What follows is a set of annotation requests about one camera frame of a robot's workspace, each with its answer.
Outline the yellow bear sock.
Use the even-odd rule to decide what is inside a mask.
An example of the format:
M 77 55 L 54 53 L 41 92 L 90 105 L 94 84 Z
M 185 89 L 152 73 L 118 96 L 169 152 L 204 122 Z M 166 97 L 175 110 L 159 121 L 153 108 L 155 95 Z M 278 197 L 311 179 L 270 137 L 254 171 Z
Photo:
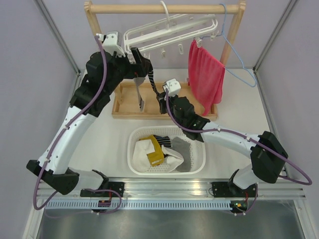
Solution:
M 147 153 L 149 163 L 152 167 L 158 166 L 164 162 L 164 153 L 160 145 L 160 136 L 150 135 L 148 137 L 140 138 L 140 140 L 151 140 L 154 151 Z

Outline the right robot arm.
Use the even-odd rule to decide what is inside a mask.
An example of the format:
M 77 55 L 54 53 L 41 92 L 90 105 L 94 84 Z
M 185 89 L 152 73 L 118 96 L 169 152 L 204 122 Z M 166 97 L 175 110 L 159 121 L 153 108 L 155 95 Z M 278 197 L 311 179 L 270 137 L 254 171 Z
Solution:
M 161 93 L 157 101 L 160 113 L 168 114 L 189 139 L 221 145 L 251 160 L 248 166 L 237 169 L 228 180 L 227 189 L 231 195 L 240 196 L 259 182 L 277 182 L 285 164 L 281 158 L 288 155 L 274 134 L 268 131 L 261 135 L 248 134 L 224 128 L 196 114 L 186 97 L 166 97 L 165 93 Z

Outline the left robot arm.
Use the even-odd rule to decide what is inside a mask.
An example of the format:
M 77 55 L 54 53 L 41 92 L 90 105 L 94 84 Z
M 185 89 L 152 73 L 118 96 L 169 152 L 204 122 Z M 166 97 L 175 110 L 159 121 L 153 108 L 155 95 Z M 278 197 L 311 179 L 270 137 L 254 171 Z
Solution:
M 69 168 L 69 162 L 88 127 L 110 102 L 110 95 L 124 79 L 145 77 L 151 70 L 151 61 L 133 47 L 135 62 L 127 54 L 95 52 L 86 63 L 87 73 L 70 100 L 66 118 L 54 140 L 39 157 L 30 160 L 27 169 L 56 192 L 67 195 L 80 185 L 84 173 Z

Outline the white sock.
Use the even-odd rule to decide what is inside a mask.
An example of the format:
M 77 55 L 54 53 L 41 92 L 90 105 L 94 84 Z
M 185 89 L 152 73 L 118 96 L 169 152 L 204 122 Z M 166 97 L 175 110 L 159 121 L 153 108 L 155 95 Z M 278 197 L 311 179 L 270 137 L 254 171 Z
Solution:
M 154 145 L 150 139 L 139 140 L 135 144 L 132 166 L 138 172 L 146 172 L 151 167 L 148 154 L 155 152 Z
M 164 145 L 161 146 L 163 154 L 167 155 L 166 162 L 168 164 L 167 173 L 176 170 L 181 164 L 184 163 L 183 156 L 171 148 L 167 148 Z

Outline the black white-striped sock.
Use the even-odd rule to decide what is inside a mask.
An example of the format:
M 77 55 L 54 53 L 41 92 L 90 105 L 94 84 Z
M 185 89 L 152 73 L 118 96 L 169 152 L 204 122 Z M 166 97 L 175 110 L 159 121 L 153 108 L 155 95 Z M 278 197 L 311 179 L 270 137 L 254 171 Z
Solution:
M 154 93 L 156 94 L 156 99 L 159 100 L 160 97 L 161 97 L 161 95 L 160 95 L 160 93 L 158 92 L 157 87 L 156 87 L 155 82 L 154 82 L 154 69 L 153 69 L 152 64 L 151 64 L 151 65 L 149 66 L 149 68 L 148 68 L 148 78 L 149 78 L 149 81 L 150 81 L 152 90 L 153 90 Z
M 158 136 L 154 135 L 154 138 L 159 143 L 160 146 L 164 146 L 166 148 L 171 148 L 171 139 L 168 136 Z

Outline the white plastic clip hanger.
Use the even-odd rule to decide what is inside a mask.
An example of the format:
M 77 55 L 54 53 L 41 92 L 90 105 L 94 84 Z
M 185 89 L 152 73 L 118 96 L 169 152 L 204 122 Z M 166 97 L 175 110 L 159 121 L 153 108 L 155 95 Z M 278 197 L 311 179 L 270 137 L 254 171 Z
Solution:
M 160 3 L 165 18 L 127 30 L 123 37 L 125 52 L 132 55 L 132 48 L 136 47 L 149 59 L 151 51 L 159 50 L 164 58 L 166 56 L 164 48 L 177 44 L 178 51 L 182 55 L 183 41 L 195 39 L 201 42 L 201 36 L 214 35 L 217 32 L 218 20 L 215 14 L 199 17 L 191 14 L 170 15 L 164 1 Z

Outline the grey striped-cuff sock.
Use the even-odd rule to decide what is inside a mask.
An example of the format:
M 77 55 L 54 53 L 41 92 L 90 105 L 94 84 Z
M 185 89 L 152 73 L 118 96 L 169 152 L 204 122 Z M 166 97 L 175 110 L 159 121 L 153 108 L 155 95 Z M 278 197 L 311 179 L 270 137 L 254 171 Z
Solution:
M 179 137 L 175 137 L 171 141 L 171 148 L 181 154 L 184 159 L 184 162 L 176 170 L 178 172 L 189 172 L 191 170 L 190 143 Z
M 144 111 L 144 107 L 145 107 L 145 101 L 143 100 L 142 95 L 140 93 L 140 89 L 139 89 L 140 85 L 144 81 L 145 81 L 144 77 L 136 77 L 136 78 L 134 78 L 134 83 L 135 83 L 136 90 L 137 90 L 137 95 L 138 95 L 138 103 L 139 103 L 140 112 L 143 112 Z

